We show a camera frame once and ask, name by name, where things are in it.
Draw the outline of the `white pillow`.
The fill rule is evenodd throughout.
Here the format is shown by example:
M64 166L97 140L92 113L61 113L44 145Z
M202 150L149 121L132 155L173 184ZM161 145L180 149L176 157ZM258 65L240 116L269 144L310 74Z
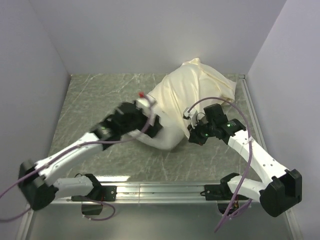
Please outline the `white pillow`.
M187 129L183 117L178 116L175 112L173 114L167 113L161 108L156 108L154 112L160 117L159 123L162 125L162 129L153 138L144 133L136 139L159 150L174 149L186 136Z

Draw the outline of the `cream pillowcase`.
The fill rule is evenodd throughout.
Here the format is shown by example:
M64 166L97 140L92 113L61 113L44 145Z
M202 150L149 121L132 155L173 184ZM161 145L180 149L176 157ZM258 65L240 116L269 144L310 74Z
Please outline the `cream pillowcase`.
M234 81L227 79L211 66L201 63L199 58L194 58L166 75L148 94L188 137L189 123L183 119L186 108L207 97L233 102L235 93Z

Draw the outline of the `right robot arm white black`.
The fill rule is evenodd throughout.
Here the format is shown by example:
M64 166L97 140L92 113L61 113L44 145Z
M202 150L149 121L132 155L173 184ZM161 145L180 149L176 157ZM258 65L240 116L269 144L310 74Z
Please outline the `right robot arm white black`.
M228 120L220 104L204 108L205 117L197 119L196 109L186 108L183 118L190 121L187 127L190 143L204 145L208 138L216 137L243 157L258 174L260 181L242 179L231 173L220 180L217 189L204 187L206 200L231 200L237 194L241 199L259 202L272 217L277 217L302 201L302 175L277 162L252 137L237 119Z

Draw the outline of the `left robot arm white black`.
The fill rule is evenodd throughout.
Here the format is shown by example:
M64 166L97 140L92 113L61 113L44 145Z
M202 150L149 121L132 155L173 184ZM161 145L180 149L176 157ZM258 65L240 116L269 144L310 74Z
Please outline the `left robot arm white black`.
M58 153L20 165L18 187L34 211L47 207L53 200L78 196L89 201L102 201L105 189L91 173L64 178L63 174L90 156L123 143L122 136L138 130L154 138L163 128L154 113L156 101L150 97L121 103L112 114L94 125L80 139Z

